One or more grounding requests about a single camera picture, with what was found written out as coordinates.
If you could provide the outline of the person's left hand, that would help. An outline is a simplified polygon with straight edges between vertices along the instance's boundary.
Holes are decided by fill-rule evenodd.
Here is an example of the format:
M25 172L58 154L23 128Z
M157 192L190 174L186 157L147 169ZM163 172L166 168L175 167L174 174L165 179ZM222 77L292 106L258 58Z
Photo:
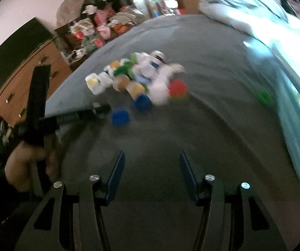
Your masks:
M8 157L5 165L5 177L9 184L19 192L31 189L32 178L30 165L42 161L46 164L46 174L51 181L59 174L59 160L56 150L47 150L33 147L25 142L20 142Z

